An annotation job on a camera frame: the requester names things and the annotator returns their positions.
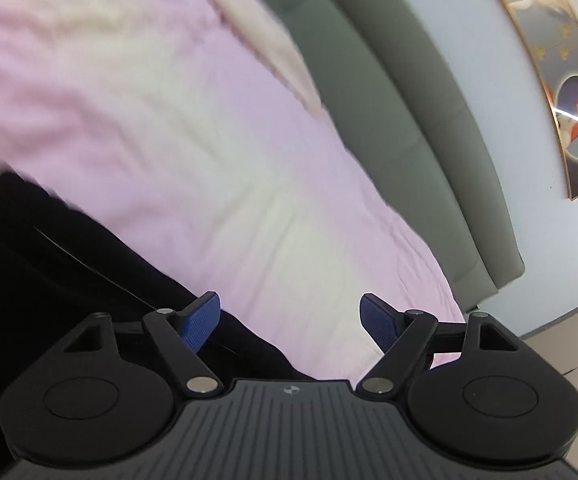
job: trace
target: gray ribbed panel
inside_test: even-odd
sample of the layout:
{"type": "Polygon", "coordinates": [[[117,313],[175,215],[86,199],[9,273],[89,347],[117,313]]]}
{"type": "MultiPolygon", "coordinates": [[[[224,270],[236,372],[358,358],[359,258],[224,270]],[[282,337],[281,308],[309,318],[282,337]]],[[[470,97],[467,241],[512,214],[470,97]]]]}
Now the gray ribbed panel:
{"type": "Polygon", "coordinates": [[[138,455],[97,470],[21,462],[6,480],[578,480],[565,463],[483,472],[419,442],[399,411],[358,399],[344,382],[239,381],[221,399],[190,402],[173,429],[138,455]]]}

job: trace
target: black cloth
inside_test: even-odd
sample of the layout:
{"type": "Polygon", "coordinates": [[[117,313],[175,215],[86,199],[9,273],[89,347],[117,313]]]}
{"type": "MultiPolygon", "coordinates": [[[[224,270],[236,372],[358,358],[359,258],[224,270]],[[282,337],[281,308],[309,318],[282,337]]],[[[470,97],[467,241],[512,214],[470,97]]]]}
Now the black cloth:
{"type": "MultiPolygon", "coordinates": [[[[138,321],[195,299],[84,213],[16,174],[0,176],[0,395],[92,312],[138,321]]],[[[224,311],[198,355],[224,384],[308,379],[224,311]]],[[[0,469],[10,461],[0,431],[0,469]]]]}

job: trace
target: painting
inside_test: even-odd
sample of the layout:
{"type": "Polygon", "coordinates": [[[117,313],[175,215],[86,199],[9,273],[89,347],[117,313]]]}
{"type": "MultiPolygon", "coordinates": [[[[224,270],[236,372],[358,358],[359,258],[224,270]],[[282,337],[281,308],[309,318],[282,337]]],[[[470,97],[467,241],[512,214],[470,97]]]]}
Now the painting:
{"type": "Polygon", "coordinates": [[[552,108],[567,189],[578,197],[578,19],[569,0],[502,0],[552,108]]]}

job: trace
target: gray headboard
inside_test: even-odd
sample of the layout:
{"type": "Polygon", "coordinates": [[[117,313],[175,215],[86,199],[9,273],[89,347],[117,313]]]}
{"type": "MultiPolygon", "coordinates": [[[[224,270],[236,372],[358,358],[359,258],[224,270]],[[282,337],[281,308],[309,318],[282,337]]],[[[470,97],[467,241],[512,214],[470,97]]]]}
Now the gray headboard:
{"type": "Polygon", "coordinates": [[[490,155],[405,2],[265,1],[303,53],[343,142],[427,242],[461,308],[520,276],[525,266],[490,155]]]}

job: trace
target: wall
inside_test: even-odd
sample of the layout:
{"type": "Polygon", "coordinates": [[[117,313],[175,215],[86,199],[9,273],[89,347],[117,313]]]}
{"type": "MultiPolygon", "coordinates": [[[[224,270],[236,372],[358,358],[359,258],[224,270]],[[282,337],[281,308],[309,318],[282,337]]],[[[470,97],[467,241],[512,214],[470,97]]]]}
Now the wall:
{"type": "MultiPolygon", "coordinates": [[[[484,301],[518,334],[578,306],[578,200],[566,198],[554,123],[498,0],[407,0],[451,67],[482,131],[527,270],[484,301]]],[[[573,0],[578,12],[578,0],[573,0]]]]}

